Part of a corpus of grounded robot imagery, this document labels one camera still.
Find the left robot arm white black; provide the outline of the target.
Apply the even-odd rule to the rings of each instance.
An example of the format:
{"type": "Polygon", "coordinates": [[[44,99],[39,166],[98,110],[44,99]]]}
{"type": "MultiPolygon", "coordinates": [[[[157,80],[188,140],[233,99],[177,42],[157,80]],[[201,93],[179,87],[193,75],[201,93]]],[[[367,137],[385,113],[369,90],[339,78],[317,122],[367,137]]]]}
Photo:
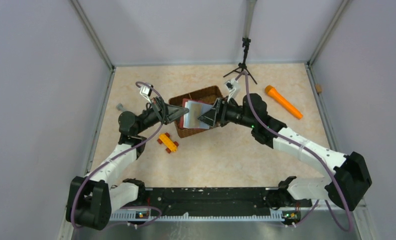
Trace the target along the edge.
{"type": "Polygon", "coordinates": [[[104,229],[111,215],[139,197],[139,182],[123,182],[112,186],[123,171],[136,161],[151,137],[140,133],[156,125],[168,125],[185,114],[189,109],[166,103],[163,98],[155,97],[149,108],[136,115],[123,111],[119,118],[120,139],[113,152],[92,172],[75,177],[69,187],[66,207],[66,220],[74,228],[87,227],[104,229]]]}

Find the gold striped credit card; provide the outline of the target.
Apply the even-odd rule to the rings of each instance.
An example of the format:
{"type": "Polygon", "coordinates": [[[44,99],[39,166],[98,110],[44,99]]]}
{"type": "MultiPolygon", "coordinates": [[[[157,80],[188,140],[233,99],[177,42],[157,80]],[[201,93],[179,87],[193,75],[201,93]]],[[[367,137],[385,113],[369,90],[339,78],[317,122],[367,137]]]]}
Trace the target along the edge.
{"type": "Polygon", "coordinates": [[[197,118],[211,109],[211,107],[210,104],[188,101],[187,108],[189,109],[189,113],[184,116],[184,127],[189,129],[209,129],[207,124],[200,122],[197,118]]]}

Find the red leather card holder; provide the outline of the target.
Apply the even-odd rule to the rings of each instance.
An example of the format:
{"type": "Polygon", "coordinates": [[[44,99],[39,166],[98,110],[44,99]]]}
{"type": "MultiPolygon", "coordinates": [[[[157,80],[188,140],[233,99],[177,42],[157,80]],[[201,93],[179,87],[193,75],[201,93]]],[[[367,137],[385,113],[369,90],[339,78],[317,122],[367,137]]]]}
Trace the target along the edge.
{"type": "Polygon", "coordinates": [[[210,126],[198,120],[198,117],[211,109],[212,105],[197,100],[183,99],[182,107],[189,109],[189,112],[180,118],[181,129],[203,129],[210,126]]]}

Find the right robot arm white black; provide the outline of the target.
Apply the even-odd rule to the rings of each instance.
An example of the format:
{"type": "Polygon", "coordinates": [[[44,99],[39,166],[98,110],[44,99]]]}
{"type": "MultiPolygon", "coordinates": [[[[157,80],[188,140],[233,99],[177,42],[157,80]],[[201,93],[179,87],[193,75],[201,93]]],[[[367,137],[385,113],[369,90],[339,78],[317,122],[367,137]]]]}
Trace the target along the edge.
{"type": "Polygon", "coordinates": [[[291,176],[279,183],[295,200],[330,200],[344,210],[353,211],[372,185],[365,158],[360,153],[337,152],[306,139],[270,116],[267,104],[257,93],[244,96],[242,105],[234,99],[218,98],[197,119],[211,127],[228,123],[249,127],[258,143],[294,156],[321,173],[320,178],[291,176]]]}

